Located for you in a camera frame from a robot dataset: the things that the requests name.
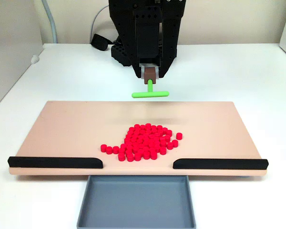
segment red plastic piece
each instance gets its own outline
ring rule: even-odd
[[[139,154],[141,157],[143,157],[143,153],[144,153],[144,151],[142,149],[139,149],[137,154]]]
[[[161,142],[160,142],[160,146],[161,146],[161,147],[166,147],[166,141],[161,141]]]
[[[165,140],[166,140],[166,142],[169,142],[171,140],[171,136],[165,135]]]
[[[107,148],[107,145],[105,145],[105,144],[101,145],[101,152],[105,153],[106,148]]]
[[[126,149],[130,149],[130,150],[132,150],[132,149],[133,149],[132,144],[127,144],[127,145],[126,145]]]
[[[133,150],[131,150],[131,149],[127,149],[125,152],[126,152],[126,155],[133,154]]]
[[[127,144],[127,143],[129,143],[129,142],[130,142],[130,138],[125,138],[125,139],[124,139],[124,143],[125,143],[125,144]]]
[[[134,160],[140,161],[141,160],[141,154],[139,154],[139,153],[134,154]]]
[[[172,136],[172,135],[173,135],[173,132],[172,132],[171,130],[167,130],[167,131],[166,131],[166,135]]]
[[[139,147],[134,147],[134,148],[133,148],[133,153],[134,153],[134,154],[138,153],[138,150],[139,150]]]
[[[134,160],[133,154],[127,154],[127,161],[132,162]]]
[[[157,156],[158,156],[158,154],[156,153],[156,151],[151,152],[151,160],[157,159]]]
[[[176,139],[177,140],[182,140],[182,134],[181,133],[177,133],[176,134]]]
[[[114,146],[112,148],[112,151],[113,151],[114,154],[118,154],[119,153],[119,147],[118,146]]]
[[[158,145],[158,146],[156,145],[156,146],[154,147],[154,149],[156,150],[156,152],[157,152],[157,153],[159,153],[159,152],[160,152],[161,147],[160,147],[160,145]]]
[[[178,140],[173,140],[172,143],[174,148],[178,147]]]
[[[118,158],[119,158],[119,161],[124,161],[126,158],[125,158],[125,154],[118,154]]]
[[[143,153],[143,158],[144,158],[145,160],[148,160],[149,158],[151,158],[150,152],[149,152],[149,151],[144,151],[144,153]]]
[[[167,147],[167,149],[171,150],[171,149],[173,149],[174,145],[172,142],[168,142],[166,147]]]
[[[166,131],[167,131],[167,128],[166,128],[166,127],[163,127],[162,130],[163,130],[163,134],[165,135],[165,134],[166,134]]]
[[[150,148],[153,148],[153,147],[155,147],[155,144],[154,144],[154,142],[149,142],[148,146],[149,146]]]
[[[125,154],[125,148],[119,148],[119,154]]]
[[[112,147],[111,147],[111,146],[108,146],[108,147],[106,148],[106,153],[107,153],[107,154],[112,154]]]
[[[163,136],[163,130],[158,130],[158,133],[159,133],[160,137]]]
[[[161,155],[165,155],[166,154],[166,148],[165,147],[161,147],[160,148],[160,154]]]

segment white table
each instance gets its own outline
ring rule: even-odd
[[[74,229],[87,176],[17,177],[14,156],[48,100],[132,101],[131,67],[86,44],[45,44],[0,103],[0,229]],[[265,177],[191,177],[198,229],[286,228],[286,54],[277,44],[179,46],[154,90],[162,101],[233,101]]]

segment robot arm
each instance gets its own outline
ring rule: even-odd
[[[163,78],[177,55],[185,0],[109,0],[110,17],[138,78]]]

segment pile of red pieces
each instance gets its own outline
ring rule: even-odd
[[[176,139],[172,140],[172,131],[161,125],[155,126],[147,123],[145,125],[136,124],[129,127],[124,143],[121,147],[101,145],[101,151],[107,154],[117,154],[119,161],[140,161],[157,159],[157,154],[166,154],[166,150],[178,147],[178,140],[182,139],[182,134],[177,133]]]

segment black rubber strip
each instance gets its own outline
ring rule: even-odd
[[[209,159],[181,158],[174,161],[174,169],[250,169],[265,170],[267,159]]]
[[[8,163],[21,168],[103,168],[103,162],[94,157],[10,156]]]

